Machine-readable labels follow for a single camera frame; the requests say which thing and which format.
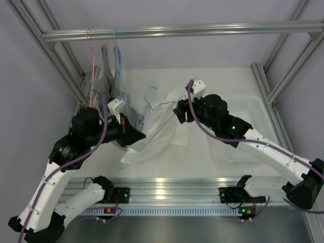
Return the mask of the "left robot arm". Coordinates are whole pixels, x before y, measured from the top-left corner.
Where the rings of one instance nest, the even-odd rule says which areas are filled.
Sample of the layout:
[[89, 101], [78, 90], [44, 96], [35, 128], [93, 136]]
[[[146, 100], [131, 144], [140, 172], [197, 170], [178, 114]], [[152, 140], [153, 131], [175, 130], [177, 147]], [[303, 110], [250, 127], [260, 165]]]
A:
[[12, 217], [8, 225], [20, 233], [18, 241], [56, 242], [70, 222], [96, 203], [114, 198], [114, 183], [104, 176], [95, 177], [66, 202], [59, 199], [83, 162], [103, 143], [116, 141], [121, 147], [144, 139], [122, 114], [121, 121], [95, 108], [82, 108], [72, 118], [69, 133], [58, 140], [49, 156], [43, 178], [25, 210]]

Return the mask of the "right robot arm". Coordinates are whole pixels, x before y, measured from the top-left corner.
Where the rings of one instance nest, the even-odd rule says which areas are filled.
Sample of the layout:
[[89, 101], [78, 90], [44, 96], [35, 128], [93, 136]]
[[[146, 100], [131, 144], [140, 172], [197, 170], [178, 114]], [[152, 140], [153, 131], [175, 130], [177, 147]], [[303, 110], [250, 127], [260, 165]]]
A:
[[220, 96], [211, 94], [180, 100], [173, 110], [180, 123], [196, 122], [210, 137], [243, 150], [276, 170], [277, 179], [244, 175], [235, 189], [236, 197], [279, 197], [305, 211], [312, 209], [323, 187], [323, 160], [310, 161], [278, 146], [251, 124], [233, 116]]

